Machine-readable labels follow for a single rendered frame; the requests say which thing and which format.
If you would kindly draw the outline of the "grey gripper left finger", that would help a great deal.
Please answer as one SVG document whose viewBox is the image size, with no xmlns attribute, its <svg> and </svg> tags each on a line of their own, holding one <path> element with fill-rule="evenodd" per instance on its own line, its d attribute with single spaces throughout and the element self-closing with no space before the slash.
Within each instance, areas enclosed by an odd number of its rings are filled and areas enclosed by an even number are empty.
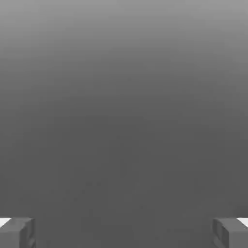
<svg viewBox="0 0 248 248">
<path fill-rule="evenodd" d="M 36 248 L 35 219 L 0 217 L 0 248 Z"/>
</svg>

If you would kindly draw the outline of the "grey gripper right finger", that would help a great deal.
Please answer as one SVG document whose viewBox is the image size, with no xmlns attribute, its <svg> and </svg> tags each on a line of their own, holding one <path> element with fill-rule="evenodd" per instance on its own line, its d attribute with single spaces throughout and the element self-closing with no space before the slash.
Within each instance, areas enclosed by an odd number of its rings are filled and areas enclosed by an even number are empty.
<svg viewBox="0 0 248 248">
<path fill-rule="evenodd" d="M 216 248 L 248 248 L 248 217 L 214 218 L 212 231 Z"/>
</svg>

